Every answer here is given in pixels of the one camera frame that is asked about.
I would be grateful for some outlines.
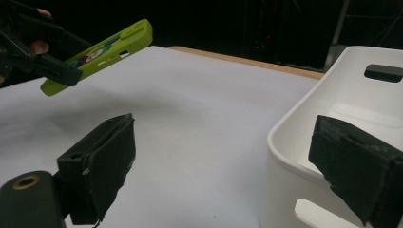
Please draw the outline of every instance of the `green object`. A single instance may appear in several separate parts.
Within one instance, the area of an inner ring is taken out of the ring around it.
[[[143,19],[71,57],[66,60],[66,63],[83,71],[81,81],[148,47],[152,39],[151,24],[147,19]],[[46,79],[41,85],[41,90],[48,96],[53,96],[66,88],[68,86],[61,85],[50,79]]]

